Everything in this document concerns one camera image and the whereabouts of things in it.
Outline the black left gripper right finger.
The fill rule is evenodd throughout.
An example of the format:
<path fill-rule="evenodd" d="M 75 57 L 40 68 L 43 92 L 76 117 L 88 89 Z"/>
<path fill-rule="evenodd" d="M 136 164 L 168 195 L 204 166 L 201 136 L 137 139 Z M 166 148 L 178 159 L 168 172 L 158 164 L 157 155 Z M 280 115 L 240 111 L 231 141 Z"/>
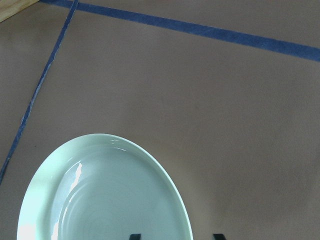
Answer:
<path fill-rule="evenodd" d="M 213 240 L 225 240 L 225 236 L 222 233 L 213 233 L 212 239 Z"/>

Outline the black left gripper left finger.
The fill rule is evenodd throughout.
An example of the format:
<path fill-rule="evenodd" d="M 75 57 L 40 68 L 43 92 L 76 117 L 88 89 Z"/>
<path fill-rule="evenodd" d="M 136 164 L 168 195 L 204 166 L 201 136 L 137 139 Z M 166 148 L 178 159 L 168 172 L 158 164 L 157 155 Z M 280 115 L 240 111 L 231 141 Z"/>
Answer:
<path fill-rule="evenodd" d="M 141 236 L 140 233 L 133 233 L 129 236 L 129 240 L 141 240 Z"/>

